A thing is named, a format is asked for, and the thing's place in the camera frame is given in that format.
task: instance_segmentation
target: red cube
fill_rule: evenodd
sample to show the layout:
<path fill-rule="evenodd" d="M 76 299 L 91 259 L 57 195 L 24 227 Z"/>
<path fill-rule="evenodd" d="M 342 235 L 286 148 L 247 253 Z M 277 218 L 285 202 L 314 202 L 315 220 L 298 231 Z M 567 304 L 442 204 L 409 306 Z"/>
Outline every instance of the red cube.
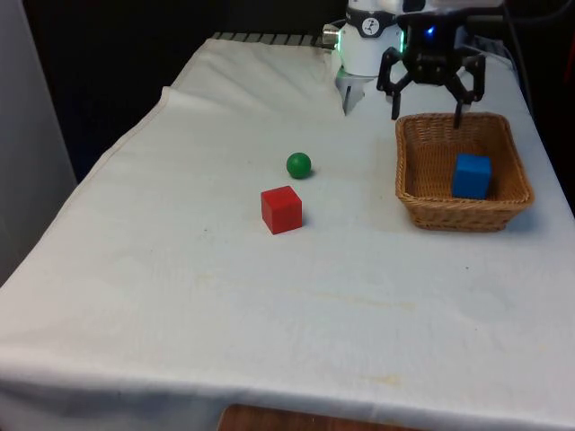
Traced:
<path fill-rule="evenodd" d="M 261 193 L 261 216 L 275 235 L 303 225 L 302 201 L 295 191 L 282 187 Z"/>

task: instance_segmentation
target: green ball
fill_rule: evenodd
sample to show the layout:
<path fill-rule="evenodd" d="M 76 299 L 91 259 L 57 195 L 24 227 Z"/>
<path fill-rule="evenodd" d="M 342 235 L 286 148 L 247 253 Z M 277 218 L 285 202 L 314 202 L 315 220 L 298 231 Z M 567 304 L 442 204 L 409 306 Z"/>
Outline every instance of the green ball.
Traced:
<path fill-rule="evenodd" d="M 307 154 L 291 154 L 287 159 L 287 171 L 296 180 L 302 180 L 312 173 L 312 159 Z"/>

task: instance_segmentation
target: metal grate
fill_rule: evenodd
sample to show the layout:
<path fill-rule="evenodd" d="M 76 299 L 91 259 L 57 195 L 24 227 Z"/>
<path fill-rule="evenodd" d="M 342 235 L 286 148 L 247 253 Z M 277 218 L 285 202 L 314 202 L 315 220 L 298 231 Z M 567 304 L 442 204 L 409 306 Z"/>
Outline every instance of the metal grate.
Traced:
<path fill-rule="evenodd" d="M 287 45 L 290 47 L 320 47 L 322 38 L 312 34 L 231 33 L 218 31 L 212 39 L 236 42 L 265 43 L 266 45 Z"/>

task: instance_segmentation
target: green light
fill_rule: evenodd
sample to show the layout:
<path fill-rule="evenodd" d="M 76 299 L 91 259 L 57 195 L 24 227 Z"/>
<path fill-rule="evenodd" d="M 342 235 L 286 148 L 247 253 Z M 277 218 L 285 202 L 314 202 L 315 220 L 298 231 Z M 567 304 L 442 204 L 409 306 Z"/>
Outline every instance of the green light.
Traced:
<path fill-rule="evenodd" d="M 399 38 L 399 52 L 403 53 L 405 50 L 405 31 L 402 31 L 402 35 Z"/>

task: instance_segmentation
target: gray wall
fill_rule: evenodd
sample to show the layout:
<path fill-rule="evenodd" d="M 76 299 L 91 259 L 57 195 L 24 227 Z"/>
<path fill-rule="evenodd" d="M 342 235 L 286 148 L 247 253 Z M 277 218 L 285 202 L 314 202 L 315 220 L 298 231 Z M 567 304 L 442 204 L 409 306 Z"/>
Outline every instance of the gray wall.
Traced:
<path fill-rule="evenodd" d="M 74 186 L 21 0 L 0 0 L 0 285 Z"/>

